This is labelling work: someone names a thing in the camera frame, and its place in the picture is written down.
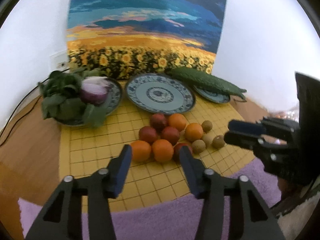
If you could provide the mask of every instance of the fruit pile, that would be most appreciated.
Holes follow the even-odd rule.
[[[192,143],[178,143],[180,132],[185,129],[185,138]],[[191,153],[199,154],[206,147],[212,145],[221,148],[225,145],[223,136],[213,138],[206,134],[212,129],[210,121],[191,123],[187,125],[187,120],[182,114],[172,114],[169,117],[164,114],[153,114],[150,117],[150,126],[142,127],[139,130],[139,140],[131,143],[132,160],[143,162],[150,158],[153,152],[154,158],[158,162],[167,162],[172,158],[179,159],[179,151],[182,146],[188,146]]]

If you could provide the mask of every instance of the decorative plate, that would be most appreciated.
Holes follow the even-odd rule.
[[[111,84],[109,85],[109,91],[108,91],[108,96],[106,101],[109,101],[109,106],[108,106],[108,111],[107,111],[107,115],[110,115],[120,104],[122,96],[123,96],[123,92],[122,92],[122,88],[121,85],[119,84],[118,81],[116,81],[115,79],[112,78],[108,78],[108,81],[111,82]],[[83,120],[58,120],[56,119],[57,122],[64,124],[64,125],[68,125],[68,126],[83,126]]]
[[[230,102],[230,95],[222,95],[210,92],[208,90],[203,90],[200,87],[193,86],[195,91],[197,91],[201,96],[206,98],[207,100],[217,103],[217,104],[225,104]]]
[[[135,105],[152,113],[183,113],[196,102],[191,89],[163,74],[134,76],[127,82],[125,92]]]

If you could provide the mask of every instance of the black cable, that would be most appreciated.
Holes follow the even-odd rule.
[[[13,128],[16,126],[16,124],[17,124],[22,118],[24,118],[25,116],[27,116],[28,114],[30,114],[33,109],[35,109],[36,104],[38,103],[38,101],[40,100],[40,98],[41,98],[41,96],[38,97],[38,99],[37,99],[37,101],[35,102],[35,104],[33,105],[33,107],[32,107],[26,114],[24,114],[22,117],[20,117],[20,118],[14,123],[14,125],[11,127],[11,129],[10,129],[7,137],[6,137],[6,138],[4,139],[4,141],[0,144],[0,147],[6,143],[7,139],[9,138],[9,136],[10,136]]]
[[[11,118],[13,117],[14,113],[17,111],[17,109],[18,109],[19,106],[22,104],[22,102],[23,102],[33,91],[35,91],[37,88],[38,88],[38,86],[36,86],[35,88],[33,88],[33,89],[20,101],[20,103],[16,106],[16,108],[14,109],[14,111],[12,112],[12,114],[10,115],[9,119],[7,120],[7,123],[5,124],[4,128],[2,129],[2,132],[1,132],[1,134],[0,134],[0,140],[1,140],[1,137],[2,137],[5,129],[7,128],[7,126],[8,126],[8,124],[9,124]],[[31,111],[36,107],[36,104],[38,103],[38,101],[40,100],[40,98],[41,98],[41,96],[39,96],[39,98],[37,99],[37,101],[35,102],[35,104],[33,105],[33,107],[31,108],[31,110],[29,110],[26,114],[24,114],[22,117],[20,117],[20,118],[14,123],[14,125],[11,127],[11,129],[10,129],[7,137],[6,137],[6,138],[4,139],[4,141],[0,144],[0,147],[6,143],[7,139],[9,138],[9,136],[10,136],[13,128],[16,126],[16,124],[17,124],[22,118],[24,118],[25,116],[27,116],[28,114],[30,114]]]

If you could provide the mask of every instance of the white wall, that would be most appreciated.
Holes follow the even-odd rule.
[[[66,49],[69,0],[20,0],[0,29],[0,129]]]
[[[69,0],[20,0],[0,29],[0,127],[66,49]],[[296,0],[228,0],[213,74],[270,111],[297,103],[294,71],[320,78],[320,40]]]
[[[320,79],[320,39],[297,0],[227,0],[213,75],[269,111],[298,102],[294,72]]]

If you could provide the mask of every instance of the spinach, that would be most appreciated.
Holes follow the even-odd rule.
[[[47,83],[39,83],[40,93],[43,96],[43,118],[57,118],[60,120],[81,119],[85,109],[78,97],[82,79],[74,73],[53,71]]]
[[[43,96],[41,105],[43,119],[83,120],[92,127],[103,125],[110,100],[98,106],[85,104],[79,98],[82,78],[99,75],[98,69],[91,71],[78,68],[73,73],[53,71],[46,83],[39,82]]]

